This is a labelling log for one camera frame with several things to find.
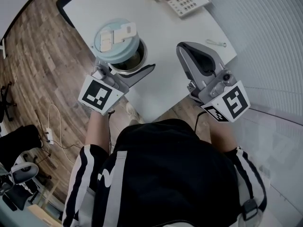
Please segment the person's left shoe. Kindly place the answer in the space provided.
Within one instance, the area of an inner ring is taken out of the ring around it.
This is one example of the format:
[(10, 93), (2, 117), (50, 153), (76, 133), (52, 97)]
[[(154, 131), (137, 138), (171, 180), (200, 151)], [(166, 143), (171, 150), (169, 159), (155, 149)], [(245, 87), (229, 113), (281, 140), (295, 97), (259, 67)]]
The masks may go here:
[(129, 125), (136, 125), (136, 124), (144, 123), (141, 116), (137, 113), (136, 109), (129, 102), (126, 103), (125, 108), (126, 108), (128, 118), (130, 119)]

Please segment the light blue flip-top cup lid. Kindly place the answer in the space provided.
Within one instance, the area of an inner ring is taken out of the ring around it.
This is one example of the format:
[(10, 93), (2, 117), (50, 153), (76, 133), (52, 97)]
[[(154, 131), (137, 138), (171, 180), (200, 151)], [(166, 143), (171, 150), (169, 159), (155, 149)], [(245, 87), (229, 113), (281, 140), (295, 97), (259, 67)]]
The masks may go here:
[(117, 64), (130, 59), (137, 51), (139, 43), (136, 24), (125, 18), (116, 18), (100, 27), (91, 47), (104, 62)]

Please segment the light blue lidded tumbler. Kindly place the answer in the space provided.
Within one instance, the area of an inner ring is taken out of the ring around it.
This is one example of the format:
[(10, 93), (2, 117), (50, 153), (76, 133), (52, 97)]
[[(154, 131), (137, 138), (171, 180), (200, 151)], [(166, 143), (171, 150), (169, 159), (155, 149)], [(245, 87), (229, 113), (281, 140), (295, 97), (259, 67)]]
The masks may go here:
[(119, 74), (130, 75), (137, 72), (145, 65), (147, 54), (148, 51), (146, 44), (142, 39), (140, 39), (136, 52), (129, 59), (121, 63), (111, 64), (107, 62), (107, 64), (111, 69), (115, 70)]

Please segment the white power strip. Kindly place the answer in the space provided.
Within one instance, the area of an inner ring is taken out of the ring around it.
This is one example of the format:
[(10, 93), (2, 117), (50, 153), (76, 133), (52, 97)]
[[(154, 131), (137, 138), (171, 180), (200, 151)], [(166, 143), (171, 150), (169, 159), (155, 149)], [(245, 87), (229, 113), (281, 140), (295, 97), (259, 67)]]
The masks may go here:
[(54, 144), (53, 130), (51, 128), (46, 128), (45, 134), (47, 136), (47, 142), (53, 145)]

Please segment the person's left forearm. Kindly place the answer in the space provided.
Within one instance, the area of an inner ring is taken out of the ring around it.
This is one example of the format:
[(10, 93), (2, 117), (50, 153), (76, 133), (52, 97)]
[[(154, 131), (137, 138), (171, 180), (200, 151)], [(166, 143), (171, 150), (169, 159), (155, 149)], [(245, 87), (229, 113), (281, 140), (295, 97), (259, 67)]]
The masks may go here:
[(92, 111), (88, 123), (85, 146), (96, 145), (107, 153), (110, 150), (109, 117)]

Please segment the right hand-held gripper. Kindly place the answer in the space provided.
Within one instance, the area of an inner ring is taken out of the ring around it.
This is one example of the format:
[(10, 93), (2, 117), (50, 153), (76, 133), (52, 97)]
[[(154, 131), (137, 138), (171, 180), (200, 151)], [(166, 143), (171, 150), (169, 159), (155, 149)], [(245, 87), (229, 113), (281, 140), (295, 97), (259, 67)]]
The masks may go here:
[[(234, 122), (250, 108), (242, 82), (229, 69), (220, 68), (223, 61), (215, 50), (195, 42), (182, 42), (177, 45), (177, 51), (191, 80), (187, 87), (189, 96), (217, 122)], [(212, 75), (215, 77), (206, 84), (202, 76)]]

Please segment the person's right forearm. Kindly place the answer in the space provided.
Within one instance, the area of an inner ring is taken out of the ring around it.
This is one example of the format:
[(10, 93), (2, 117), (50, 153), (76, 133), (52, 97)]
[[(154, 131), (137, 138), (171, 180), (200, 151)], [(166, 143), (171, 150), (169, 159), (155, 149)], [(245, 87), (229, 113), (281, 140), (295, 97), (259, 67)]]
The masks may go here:
[(236, 138), (229, 123), (219, 123), (214, 118), (208, 118), (211, 144), (220, 152), (225, 153), (238, 147)]

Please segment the black chair with white print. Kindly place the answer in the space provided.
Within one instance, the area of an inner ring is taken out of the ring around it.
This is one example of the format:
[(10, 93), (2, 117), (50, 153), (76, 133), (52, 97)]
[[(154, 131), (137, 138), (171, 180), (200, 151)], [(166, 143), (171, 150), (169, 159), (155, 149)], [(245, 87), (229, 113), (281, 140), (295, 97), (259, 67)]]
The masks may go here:
[(12, 211), (23, 211), (26, 204), (32, 205), (39, 188), (33, 180), (14, 185), (8, 175), (0, 176), (0, 196)]

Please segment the person's black striped top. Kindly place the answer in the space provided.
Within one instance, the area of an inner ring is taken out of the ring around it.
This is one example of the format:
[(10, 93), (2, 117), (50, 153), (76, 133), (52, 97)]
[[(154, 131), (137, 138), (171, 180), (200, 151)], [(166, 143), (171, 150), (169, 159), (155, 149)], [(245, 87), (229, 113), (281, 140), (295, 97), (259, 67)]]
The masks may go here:
[[(245, 221), (242, 205), (258, 213)], [(77, 157), (62, 227), (258, 227), (266, 189), (240, 147), (221, 153), (182, 120), (126, 127), (114, 152)]]

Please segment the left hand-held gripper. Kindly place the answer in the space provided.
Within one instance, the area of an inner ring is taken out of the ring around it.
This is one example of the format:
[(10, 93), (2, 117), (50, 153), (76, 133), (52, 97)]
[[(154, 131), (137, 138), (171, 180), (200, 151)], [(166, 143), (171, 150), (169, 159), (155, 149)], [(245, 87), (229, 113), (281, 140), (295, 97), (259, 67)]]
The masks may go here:
[(156, 64), (142, 67), (135, 73), (123, 75), (123, 81), (99, 57), (92, 74), (83, 82), (78, 101), (103, 116), (129, 91), (155, 69)]

